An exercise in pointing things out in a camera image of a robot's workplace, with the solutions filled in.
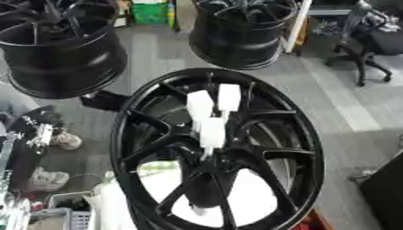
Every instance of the sneaker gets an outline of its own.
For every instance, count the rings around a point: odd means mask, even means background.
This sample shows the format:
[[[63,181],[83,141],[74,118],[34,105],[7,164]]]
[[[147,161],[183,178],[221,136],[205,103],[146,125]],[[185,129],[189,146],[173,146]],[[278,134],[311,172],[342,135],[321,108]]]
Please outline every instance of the sneaker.
[[[60,190],[70,180],[70,176],[65,172],[46,172],[42,167],[38,167],[32,174],[27,191],[52,192]]]
[[[83,140],[78,136],[63,131],[61,134],[53,137],[50,144],[59,146],[64,150],[76,150],[83,144]]]

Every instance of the chair wheel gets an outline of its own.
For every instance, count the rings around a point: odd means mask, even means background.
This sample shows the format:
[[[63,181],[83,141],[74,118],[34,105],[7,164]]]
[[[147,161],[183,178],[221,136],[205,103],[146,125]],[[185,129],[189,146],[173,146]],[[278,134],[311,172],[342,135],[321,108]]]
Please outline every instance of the chair wheel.
[[[385,83],[390,82],[390,80],[392,80],[392,78],[391,78],[390,75],[387,75],[387,76],[385,76],[385,78],[383,78],[383,81],[384,81]]]

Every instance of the hanging wheel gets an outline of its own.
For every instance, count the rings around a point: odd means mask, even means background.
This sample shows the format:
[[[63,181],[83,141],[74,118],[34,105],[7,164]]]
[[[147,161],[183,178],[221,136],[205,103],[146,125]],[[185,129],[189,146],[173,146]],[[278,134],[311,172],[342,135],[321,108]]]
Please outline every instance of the hanging wheel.
[[[228,121],[225,147],[201,161],[202,149],[185,108],[186,94],[207,90],[216,100],[220,84],[239,84],[243,101]],[[223,69],[186,69],[141,87],[117,116],[111,150],[112,167],[135,224],[146,220],[150,229],[290,229],[309,213],[324,177],[319,139],[302,111],[269,84]],[[141,165],[155,161],[179,164],[177,186],[168,189],[174,179],[163,173],[155,175],[163,179],[155,181],[154,190],[147,178],[140,178]],[[290,166],[289,183],[274,167],[278,161]],[[272,192],[257,197],[254,192],[260,189],[242,187],[238,180],[247,173]],[[234,203],[240,188],[246,192]],[[156,197],[159,192],[165,195]],[[269,197],[277,204],[270,211],[264,203]],[[236,209],[237,200],[250,199],[251,208]],[[190,211],[176,211],[181,204]],[[221,216],[221,222],[212,225],[184,217],[192,213],[189,204],[209,212],[217,208],[215,217]],[[257,210],[263,210],[258,219],[239,218]]]

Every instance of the gray floor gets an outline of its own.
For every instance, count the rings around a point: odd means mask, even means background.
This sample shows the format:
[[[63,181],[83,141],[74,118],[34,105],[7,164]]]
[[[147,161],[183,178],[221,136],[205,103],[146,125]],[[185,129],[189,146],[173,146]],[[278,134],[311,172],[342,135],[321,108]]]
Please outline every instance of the gray floor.
[[[130,62],[124,75],[109,87],[116,93],[132,93],[171,71],[211,66],[190,51],[185,35],[175,35],[165,27],[139,26],[118,33]],[[377,230],[380,228],[347,177],[356,167],[384,163],[398,150],[397,136],[403,133],[403,57],[380,58],[395,72],[392,83],[380,83],[378,72],[371,70],[368,86],[357,88],[353,65],[329,68],[322,64],[329,50],[326,39],[314,38],[304,57],[282,55],[271,66],[247,73],[286,93],[318,129],[327,164],[318,208],[331,225],[337,230]],[[76,153],[49,155],[44,163],[72,174],[102,175],[110,167],[108,138],[114,114],[83,108],[76,100],[48,103],[58,105],[67,126],[85,139],[85,146]],[[98,181],[92,176],[79,177],[67,190],[88,190]]]

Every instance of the person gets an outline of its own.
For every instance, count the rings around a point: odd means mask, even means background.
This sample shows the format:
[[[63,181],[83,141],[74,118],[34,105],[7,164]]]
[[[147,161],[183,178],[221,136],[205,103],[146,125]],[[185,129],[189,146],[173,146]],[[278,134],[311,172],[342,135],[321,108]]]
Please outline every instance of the person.
[[[23,138],[13,145],[7,168],[13,170],[10,187],[24,191],[47,191],[61,189],[69,180],[66,172],[47,172],[38,167],[44,154],[27,145],[27,140],[36,137],[39,124],[54,127],[51,146],[64,150],[76,150],[83,141],[64,129],[61,115],[53,106],[40,107],[31,97],[18,92],[11,85],[0,82],[0,151],[5,136],[15,132]]]

